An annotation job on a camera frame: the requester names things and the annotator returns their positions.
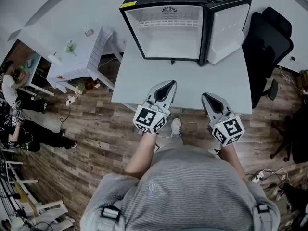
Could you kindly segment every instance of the strap buckle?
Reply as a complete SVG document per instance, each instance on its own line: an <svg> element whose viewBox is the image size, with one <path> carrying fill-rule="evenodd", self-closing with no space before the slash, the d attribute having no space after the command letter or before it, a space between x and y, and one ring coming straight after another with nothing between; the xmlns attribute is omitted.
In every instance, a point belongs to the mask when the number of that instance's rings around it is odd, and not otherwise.
<svg viewBox="0 0 308 231"><path fill-rule="evenodd" d="M112 220L119 221L121 211L114 205L104 206L101 212L102 218L108 218Z"/></svg>
<svg viewBox="0 0 308 231"><path fill-rule="evenodd" d="M257 205L258 213L268 213L270 211L267 205Z"/></svg>

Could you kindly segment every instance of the gray striped shirt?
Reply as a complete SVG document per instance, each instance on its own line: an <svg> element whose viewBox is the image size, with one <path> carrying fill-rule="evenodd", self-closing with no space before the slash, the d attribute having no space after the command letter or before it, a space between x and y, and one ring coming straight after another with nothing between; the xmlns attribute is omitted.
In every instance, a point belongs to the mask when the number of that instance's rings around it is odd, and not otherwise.
<svg viewBox="0 0 308 231"><path fill-rule="evenodd" d="M280 217L258 184L244 183L235 169L192 146L158 151L141 180L106 175L90 200L81 230L93 227L98 208L122 201L127 231L216 228L254 230L253 209L267 204L277 230Z"/></svg>

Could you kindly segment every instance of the person wearing gray shirt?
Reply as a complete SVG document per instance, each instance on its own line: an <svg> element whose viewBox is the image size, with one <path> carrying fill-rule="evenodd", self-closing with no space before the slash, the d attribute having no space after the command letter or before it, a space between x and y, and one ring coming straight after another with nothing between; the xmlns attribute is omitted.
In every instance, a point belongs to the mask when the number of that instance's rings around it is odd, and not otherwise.
<svg viewBox="0 0 308 231"><path fill-rule="evenodd" d="M278 229L277 206L247 180L233 145L222 147L218 158L183 145L179 119L171 126L169 144L154 153L156 135L145 133L124 174L103 177L81 231ZM114 222L103 214L110 205L120 209Z"/></svg>

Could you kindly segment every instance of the yellow sticker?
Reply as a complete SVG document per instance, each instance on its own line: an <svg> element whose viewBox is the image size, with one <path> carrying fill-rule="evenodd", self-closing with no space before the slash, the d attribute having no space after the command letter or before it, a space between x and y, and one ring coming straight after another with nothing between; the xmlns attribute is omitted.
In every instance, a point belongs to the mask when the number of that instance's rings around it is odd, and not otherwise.
<svg viewBox="0 0 308 231"><path fill-rule="evenodd" d="M137 3L137 1L123 3L120 8L125 8L125 7L128 7L128 6L134 6L136 3Z"/></svg>

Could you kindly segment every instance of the wooden floor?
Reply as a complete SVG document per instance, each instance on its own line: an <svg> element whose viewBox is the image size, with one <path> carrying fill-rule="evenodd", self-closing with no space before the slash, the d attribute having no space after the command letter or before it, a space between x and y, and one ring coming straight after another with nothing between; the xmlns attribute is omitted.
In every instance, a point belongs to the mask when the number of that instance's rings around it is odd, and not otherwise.
<svg viewBox="0 0 308 231"><path fill-rule="evenodd" d="M118 63L112 61L101 70L113 81ZM284 118L297 111L301 100L292 85L288 85L276 69L273 77L279 82L279 92L274 101L262 97L252 115L241 115L245 134L235 147L247 173L269 168L278 170L283 167L291 183L296 186L306 183L307 163L294 164L292 159L284 162L286 151L275 159L270 159L282 142L282 137L271 128L272 122L283 125ZM68 114L65 105L67 94L54 90L55 96L42 95L50 103L44 115L31 113L29 116L54 131L59 131L60 118ZM120 173L132 156L141 135L132 123L134 113L121 104L111 103L112 91L101 86L80 95L71 105L71 113L64 123L68 137L78 141L76 149L54 149L42 145L38 153L19 152L23 177L37 179L30 189L43 203L63 200L69 215L78 222L98 186L101 178L110 172ZM218 148L219 144L206 130L208 119L203 111L172 108L174 117L182 121L181 134L184 144L199 146L203 149ZM269 199L277 177L270 177L262 184ZM282 222L280 230L292 217L287 213L286 198L277 202Z"/></svg>

